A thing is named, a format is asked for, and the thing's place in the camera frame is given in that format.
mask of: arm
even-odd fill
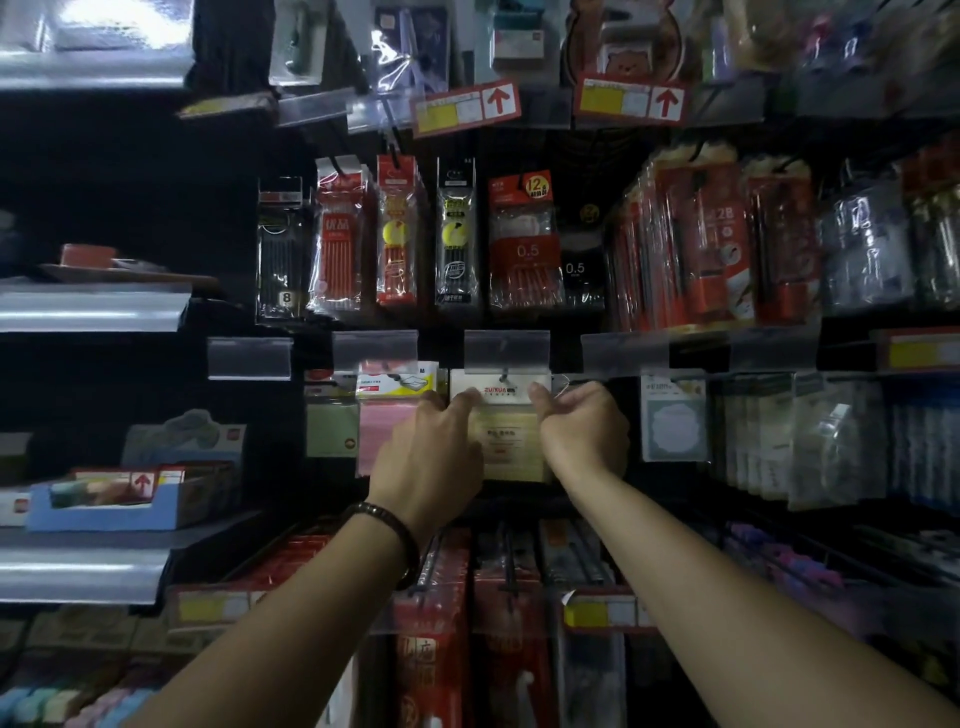
[[[629,426],[601,385],[531,397],[551,467],[721,725],[960,725],[939,693],[617,477]]]
[[[480,490],[483,455],[467,440],[473,403],[474,395],[460,396],[444,411],[439,398],[424,400],[377,455],[367,500],[400,518],[421,549]],[[405,569],[397,534],[377,519],[354,516],[130,726],[312,728]]]

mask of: hand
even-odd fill
[[[630,423],[606,387],[592,381],[554,399],[533,384],[530,400],[540,418],[543,456],[564,486],[597,471],[626,472]]]
[[[479,402],[480,394],[468,390],[444,409],[440,395],[426,394],[376,456],[367,501],[403,521],[420,548],[483,485],[483,451],[467,437],[470,410]]]

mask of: green sticky note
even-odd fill
[[[356,457],[359,432],[356,402],[306,405],[307,457]]]

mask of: bracelet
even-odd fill
[[[417,539],[414,538],[410,529],[407,528],[406,523],[397,518],[393,513],[386,508],[381,508],[378,505],[373,505],[366,501],[354,503],[344,511],[343,523],[346,523],[351,516],[355,516],[358,513],[375,518],[381,523],[386,523],[397,534],[403,543],[403,550],[406,551],[407,571],[403,574],[403,578],[400,579],[399,584],[396,585],[396,590],[399,592],[404,589],[410,589],[410,587],[417,583],[417,579],[420,577],[420,547],[417,546]]]

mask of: yellow circle sticker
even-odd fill
[[[543,175],[534,175],[526,183],[527,196],[532,200],[542,200],[550,194],[550,182]]]
[[[467,226],[464,223],[446,223],[440,233],[445,248],[465,248],[467,246]]]
[[[407,244],[407,224],[402,220],[391,220],[383,226],[383,243],[388,248],[402,248]]]
[[[580,221],[590,225],[600,219],[600,208],[594,204],[580,208]]]

